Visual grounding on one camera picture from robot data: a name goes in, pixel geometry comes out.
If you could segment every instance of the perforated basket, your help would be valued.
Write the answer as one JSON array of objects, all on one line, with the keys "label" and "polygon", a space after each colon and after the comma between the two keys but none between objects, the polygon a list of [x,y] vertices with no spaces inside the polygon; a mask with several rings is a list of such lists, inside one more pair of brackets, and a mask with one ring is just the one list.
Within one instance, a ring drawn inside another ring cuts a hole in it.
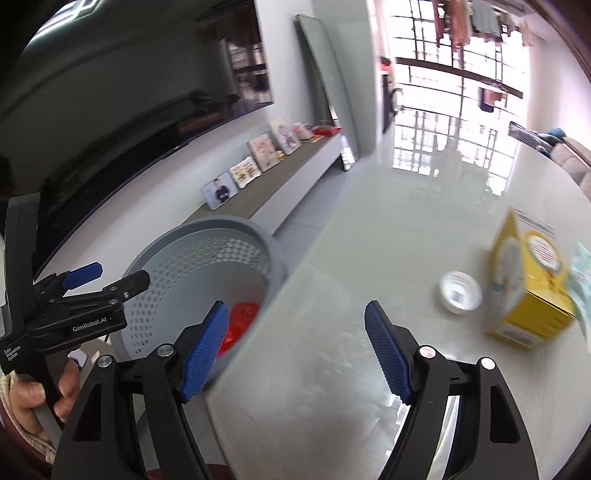
[{"label": "perforated basket", "polygon": [[[285,262],[268,233],[249,220],[217,216],[175,228],[148,246],[128,268],[150,274],[149,289],[125,304],[127,327],[111,335],[119,360],[147,356],[201,323],[216,300],[231,309],[254,302],[259,316],[281,288]],[[248,335],[216,360],[210,380],[225,369]]]}]

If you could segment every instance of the cushion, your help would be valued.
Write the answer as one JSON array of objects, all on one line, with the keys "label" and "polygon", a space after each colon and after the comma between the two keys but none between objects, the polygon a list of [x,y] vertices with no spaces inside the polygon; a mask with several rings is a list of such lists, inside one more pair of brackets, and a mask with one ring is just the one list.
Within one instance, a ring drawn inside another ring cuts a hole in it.
[{"label": "cushion", "polygon": [[588,148],[569,137],[565,137],[564,143],[566,143],[571,150],[573,150],[580,158],[585,160],[585,162],[591,166],[591,151],[589,151]]},{"label": "cushion", "polygon": [[591,200],[591,171],[585,174],[583,180],[579,183],[579,187],[581,187],[585,196]]},{"label": "cushion", "polygon": [[559,144],[554,147],[550,158],[552,161],[560,166],[569,158],[574,157],[574,152],[564,144]]},{"label": "cushion", "polygon": [[577,185],[580,184],[583,181],[583,177],[591,171],[591,168],[574,156],[568,158],[561,167],[570,175],[570,178],[572,178]]}]

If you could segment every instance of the tall mirror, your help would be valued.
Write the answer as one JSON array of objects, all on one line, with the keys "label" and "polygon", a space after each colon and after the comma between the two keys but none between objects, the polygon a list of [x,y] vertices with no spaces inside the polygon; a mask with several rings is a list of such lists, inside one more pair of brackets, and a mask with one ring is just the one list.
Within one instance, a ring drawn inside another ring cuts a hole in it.
[{"label": "tall mirror", "polygon": [[308,42],[324,93],[328,99],[332,121],[343,127],[341,154],[343,167],[349,170],[359,156],[359,137],[355,128],[353,108],[347,86],[325,25],[317,18],[296,16]]}]

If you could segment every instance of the wooden shelf top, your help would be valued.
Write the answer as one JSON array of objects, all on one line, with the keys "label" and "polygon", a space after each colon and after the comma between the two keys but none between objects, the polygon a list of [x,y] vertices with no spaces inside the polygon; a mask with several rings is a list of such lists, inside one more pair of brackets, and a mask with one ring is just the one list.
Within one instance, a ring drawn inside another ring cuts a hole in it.
[{"label": "wooden shelf top", "polygon": [[232,215],[242,218],[252,217],[273,194],[292,178],[306,163],[310,161],[327,143],[334,137],[324,137],[315,143],[303,142],[291,155],[267,170],[257,179],[254,179],[238,194],[221,205],[217,210],[211,211],[207,203],[204,203],[184,223],[213,215]]}]

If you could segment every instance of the small white bowl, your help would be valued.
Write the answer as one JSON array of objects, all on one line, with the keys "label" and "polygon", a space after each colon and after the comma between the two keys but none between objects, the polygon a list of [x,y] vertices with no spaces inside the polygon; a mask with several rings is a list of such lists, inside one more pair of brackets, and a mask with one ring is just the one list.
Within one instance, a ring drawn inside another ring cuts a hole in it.
[{"label": "small white bowl", "polygon": [[445,308],[457,315],[472,312],[482,304],[480,285],[462,272],[447,272],[441,277],[439,297]]}]

